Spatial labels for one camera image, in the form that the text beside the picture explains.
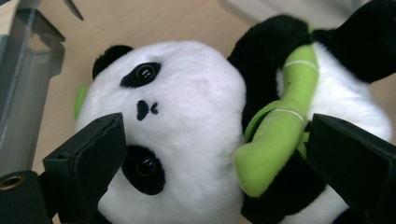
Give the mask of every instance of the panda nose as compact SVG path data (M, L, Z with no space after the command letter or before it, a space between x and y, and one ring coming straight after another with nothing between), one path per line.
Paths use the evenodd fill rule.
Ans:
M146 118L146 116L151 112L153 115L158 114L158 109L157 109L158 103L154 103L151 107L149 107L148 103L144 100L140 100L137 102L137 119L138 120L143 120Z

